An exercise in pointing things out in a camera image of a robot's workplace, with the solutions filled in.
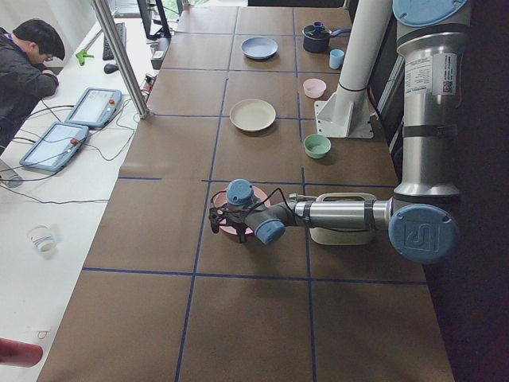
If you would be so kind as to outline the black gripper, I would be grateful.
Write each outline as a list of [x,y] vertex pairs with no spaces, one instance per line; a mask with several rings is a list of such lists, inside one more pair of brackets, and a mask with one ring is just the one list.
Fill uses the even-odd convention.
[[217,234],[221,229],[226,233],[237,233],[238,241],[240,243],[246,243],[246,233],[252,233],[253,230],[243,222],[243,212],[240,210],[230,209],[226,205],[222,207],[220,211],[220,215],[217,212],[210,213],[210,225],[212,232]]

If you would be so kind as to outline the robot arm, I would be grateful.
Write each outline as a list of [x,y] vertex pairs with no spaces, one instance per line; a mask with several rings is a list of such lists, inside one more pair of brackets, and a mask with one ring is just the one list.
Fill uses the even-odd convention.
[[404,69],[402,180],[386,201],[367,194],[294,195],[275,205],[255,196],[244,179],[212,200],[213,232],[247,232],[272,244],[290,226],[308,228],[315,242],[361,245],[378,230],[394,249],[422,264],[450,256],[460,230],[449,205],[459,197],[446,161],[457,126],[461,57],[468,39],[468,1],[359,2],[337,89],[315,104],[317,132],[328,138],[358,138],[368,129],[367,87],[390,19],[397,22],[396,50]]

